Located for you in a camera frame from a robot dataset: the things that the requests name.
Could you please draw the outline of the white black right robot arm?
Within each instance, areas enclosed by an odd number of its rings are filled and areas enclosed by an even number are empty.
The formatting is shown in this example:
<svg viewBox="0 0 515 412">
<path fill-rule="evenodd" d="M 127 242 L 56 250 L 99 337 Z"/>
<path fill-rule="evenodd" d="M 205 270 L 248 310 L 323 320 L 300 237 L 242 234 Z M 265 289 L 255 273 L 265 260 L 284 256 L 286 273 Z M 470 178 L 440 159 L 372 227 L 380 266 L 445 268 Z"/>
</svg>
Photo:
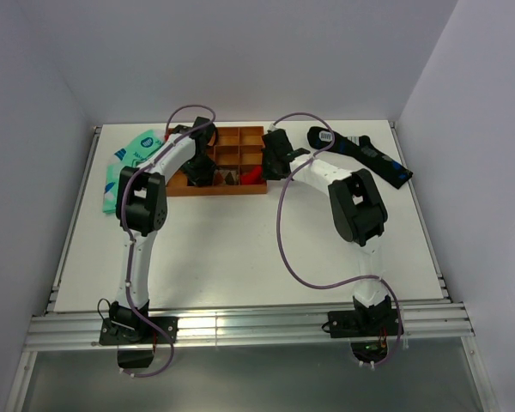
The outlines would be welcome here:
<svg viewBox="0 0 515 412">
<path fill-rule="evenodd" d="M 281 232 L 282 209 L 288 186 L 298 181 L 328 197 L 336 232 L 350 245 L 362 248 L 365 265 L 370 266 L 388 218 L 371 173 L 365 169 L 342 169 L 320 160 L 317 153 L 305 148 L 295 149 L 283 129 L 268 131 L 262 140 L 263 178 L 283 182 L 276 210 L 276 242 L 288 273 L 298 283 L 315 290 L 340 288 L 353 283 L 353 303 L 357 311 L 354 314 L 355 327 L 366 335 L 375 333 L 385 321 L 382 312 L 389 311 L 394 301 L 385 280 L 376 274 L 365 274 L 327 285 L 307 282 L 291 267 Z"/>
</svg>

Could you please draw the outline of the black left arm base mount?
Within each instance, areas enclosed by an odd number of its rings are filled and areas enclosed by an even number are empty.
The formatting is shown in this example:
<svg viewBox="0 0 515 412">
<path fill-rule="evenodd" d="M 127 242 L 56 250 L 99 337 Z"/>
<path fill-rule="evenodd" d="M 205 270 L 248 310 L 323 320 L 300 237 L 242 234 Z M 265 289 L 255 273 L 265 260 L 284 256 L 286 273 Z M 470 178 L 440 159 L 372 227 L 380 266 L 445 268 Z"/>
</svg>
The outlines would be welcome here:
<svg viewBox="0 0 515 412">
<path fill-rule="evenodd" d="M 145 369 L 155 358 L 158 344 L 169 341 L 156 329 L 142 323 L 139 330 L 128 330 L 106 318 L 101 326 L 99 345 L 117 349 L 118 366 L 124 369 Z"/>
</svg>

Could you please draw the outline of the wooden compartment tray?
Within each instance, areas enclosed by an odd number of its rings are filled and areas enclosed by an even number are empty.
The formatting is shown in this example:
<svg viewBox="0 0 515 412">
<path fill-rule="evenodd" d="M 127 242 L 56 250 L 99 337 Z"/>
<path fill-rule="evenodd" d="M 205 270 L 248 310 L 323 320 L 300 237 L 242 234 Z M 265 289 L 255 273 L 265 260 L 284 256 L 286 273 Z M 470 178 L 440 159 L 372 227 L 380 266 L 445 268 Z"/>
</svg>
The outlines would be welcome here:
<svg viewBox="0 0 515 412">
<path fill-rule="evenodd" d="M 214 177 L 198 186 L 180 170 L 167 183 L 170 197 L 258 195 L 268 191 L 262 177 L 264 128 L 258 125 L 221 126 L 207 147 L 215 163 Z"/>
</svg>

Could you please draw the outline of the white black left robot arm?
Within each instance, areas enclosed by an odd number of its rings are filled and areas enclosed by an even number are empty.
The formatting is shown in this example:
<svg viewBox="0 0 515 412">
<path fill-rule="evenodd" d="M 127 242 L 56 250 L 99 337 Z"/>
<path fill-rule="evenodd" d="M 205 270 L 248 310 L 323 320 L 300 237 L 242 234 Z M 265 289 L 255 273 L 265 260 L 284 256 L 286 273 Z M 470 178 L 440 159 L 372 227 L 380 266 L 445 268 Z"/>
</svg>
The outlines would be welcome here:
<svg viewBox="0 0 515 412">
<path fill-rule="evenodd" d="M 116 203 L 124 230 L 124 270 L 109 318 L 129 342 L 141 342 L 150 332 L 149 268 L 167 219 L 167 181 L 186 163 L 209 159 L 215 131 L 213 121 L 203 117 L 191 127 L 146 130 L 115 153 L 118 161 L 107 170 L 107 201 Z"/>
</svg>

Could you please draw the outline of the brown argyle sock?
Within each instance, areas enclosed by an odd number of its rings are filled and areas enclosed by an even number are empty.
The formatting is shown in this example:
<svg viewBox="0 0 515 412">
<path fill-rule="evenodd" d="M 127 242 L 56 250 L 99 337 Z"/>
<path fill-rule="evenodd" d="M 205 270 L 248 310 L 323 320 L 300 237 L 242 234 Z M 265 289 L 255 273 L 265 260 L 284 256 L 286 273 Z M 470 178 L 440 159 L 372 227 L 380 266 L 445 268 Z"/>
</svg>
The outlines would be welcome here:
<svg viewBox="0 0 515 412">
<path fill-rule="evenodd" d="M 229 171 L 227 169 L 217 169 L 214 175 L 213 186 L 226 185 L 228 174 Z"/>
</svg>

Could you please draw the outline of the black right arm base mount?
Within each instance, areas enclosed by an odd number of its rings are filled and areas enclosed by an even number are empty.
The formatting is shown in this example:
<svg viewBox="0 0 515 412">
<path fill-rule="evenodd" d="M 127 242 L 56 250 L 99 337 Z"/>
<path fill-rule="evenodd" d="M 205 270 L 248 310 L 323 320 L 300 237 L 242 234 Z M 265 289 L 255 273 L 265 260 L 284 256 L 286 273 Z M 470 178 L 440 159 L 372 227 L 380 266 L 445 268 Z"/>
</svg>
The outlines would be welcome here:
<svg viewBox="0 0 515 412">
<path fill-rule="evenodd" d="M 321 325 L 323 332 L 333 339 L 366 338 L 366 341 L 350 344 L 358 361 L 370 363 L 382 361 L 389 354 L 388 338 L 397 337 L 401 326 L 397 311 L 370 313 L 366 309 L 331 311 Z"/>
</svg>

